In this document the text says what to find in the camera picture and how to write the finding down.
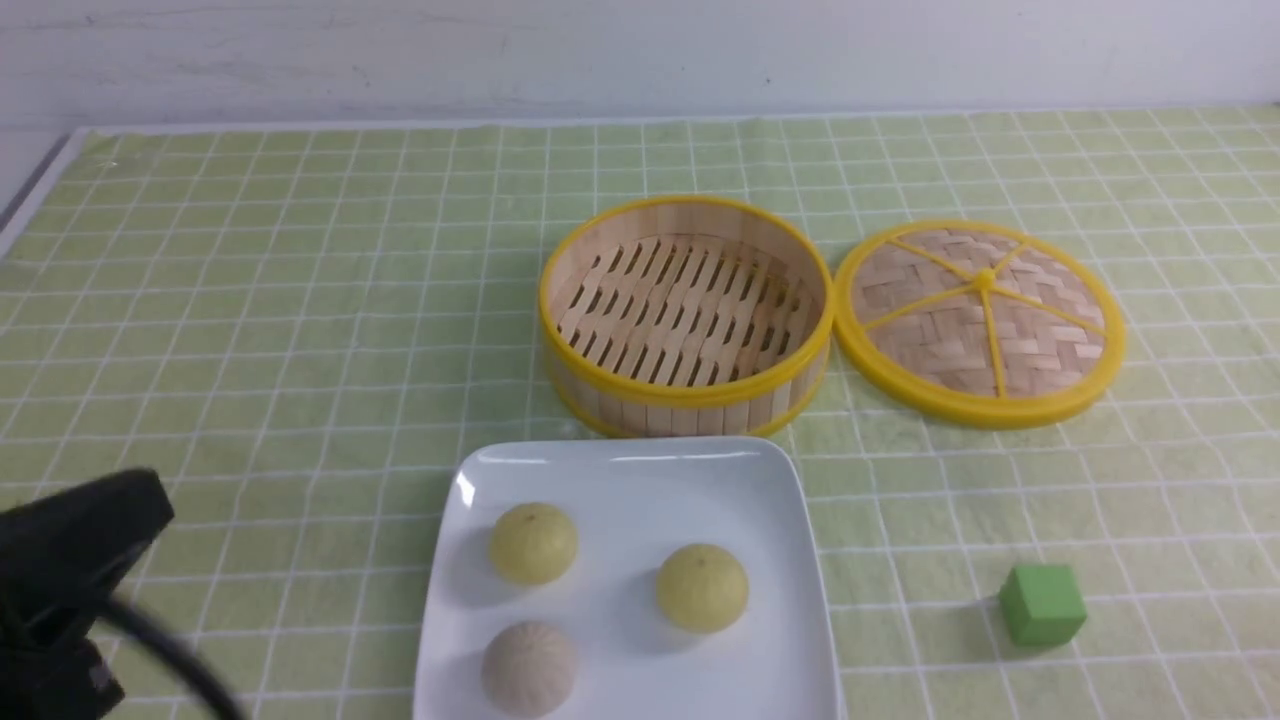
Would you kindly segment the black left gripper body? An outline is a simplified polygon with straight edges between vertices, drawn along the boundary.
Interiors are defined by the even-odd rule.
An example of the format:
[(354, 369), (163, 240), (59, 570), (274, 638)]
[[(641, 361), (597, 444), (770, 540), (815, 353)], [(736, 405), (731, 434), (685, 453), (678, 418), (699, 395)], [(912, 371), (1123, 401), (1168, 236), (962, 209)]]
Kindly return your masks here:
[(5, 719), (102, 719), (125, 697), (90, 641), (96, 616), (36, 587), (110, 596), (173, 520), (152, 468), (128, 468), (3, 511)]

